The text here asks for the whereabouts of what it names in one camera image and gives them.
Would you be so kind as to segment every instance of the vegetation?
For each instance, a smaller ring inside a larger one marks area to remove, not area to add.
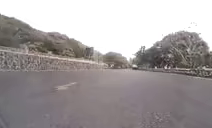
[[[114,68],[127,68],[128,61],[122,56],[120,53],[116,52],[108,52],[103,56],[103,62],[108,64],[109,67]]]
[[[212,67],[208,44],[198,33],[179,31],[165,36],[152,47],[137,51],[134,62],[148,67]]]
[[[88,47],[64,34],[43,32],[16,18],[0,14],[0,45],[20,48],[23,44],[29,51],[76,58],[85,58],[85,50]],[[102,54],[94,51],[91,59],[98,60],[98,58],[102,58]]]

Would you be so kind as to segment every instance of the white road marking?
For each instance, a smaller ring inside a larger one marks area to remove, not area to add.
[[[66,85],[60,85],[60,86],[55,87],[55,89],[56,89],[57,91],[66,90],[66,89],[68,89],[68,87],[73,86],[73,85],[75,85],[75,84],[77,84],[77,83],[76,83],[76,82],[73,82],[73,83],[66,84]]]

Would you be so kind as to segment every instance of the asphalt road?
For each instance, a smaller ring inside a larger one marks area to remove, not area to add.
[[[2,128],[212,128],[212,81],[132,70],[0,72]]]

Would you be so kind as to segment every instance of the sky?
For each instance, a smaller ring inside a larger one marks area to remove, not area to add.
[[[129,58],[163,36],[201,33],[212,50],[212,0],[0,0],[0,13]]]

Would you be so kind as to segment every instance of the hillside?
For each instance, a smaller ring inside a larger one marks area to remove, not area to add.
[[[20,48],[24,44],[29,51],[81,58],[86,45],[58,32],[43,32],[13,17],[0,14],[0,46]],[[94,56],[101,55],[94,51]]]

